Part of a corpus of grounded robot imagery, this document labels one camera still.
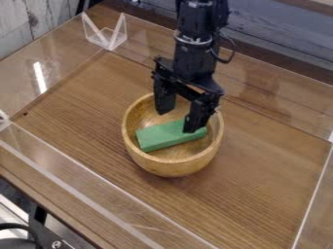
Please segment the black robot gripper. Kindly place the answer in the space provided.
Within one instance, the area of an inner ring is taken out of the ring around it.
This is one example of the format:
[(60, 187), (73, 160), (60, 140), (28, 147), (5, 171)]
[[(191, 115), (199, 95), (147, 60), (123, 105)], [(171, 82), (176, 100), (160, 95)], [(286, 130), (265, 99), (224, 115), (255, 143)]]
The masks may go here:
[(155, 58), (154, 96), (155, 109), (163, 115), (175, 107), (179, 94), (192, 101), (184, 117), (183, 131), (194, 133), (204, 127), (218, 106), (223, 90), (214, 80), (215, 66), (224, 60), (218, 57), (219, 33), (190, 37), (183, 33), (174, 36), (172, 58)]

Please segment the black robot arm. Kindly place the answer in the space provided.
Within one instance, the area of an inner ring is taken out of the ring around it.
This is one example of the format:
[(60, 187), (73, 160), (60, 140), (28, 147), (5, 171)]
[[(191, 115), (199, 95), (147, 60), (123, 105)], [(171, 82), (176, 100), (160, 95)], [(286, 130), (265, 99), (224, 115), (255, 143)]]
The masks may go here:
[(175, 97), (180, 95), (191, 102), (184, 117), (183, 131), (195, 132), (204, 127), (215, 108), (223, 89), (214, 80), (215, 65), (227, 64), (218, 56), (219, 41), (232, 41), (222, 34), (227, 25), (227, 0), (175, 0), (176, 28), (172, 59), (156, 56), (154, 97), (156, 112), (163, 115), (175, 108)]

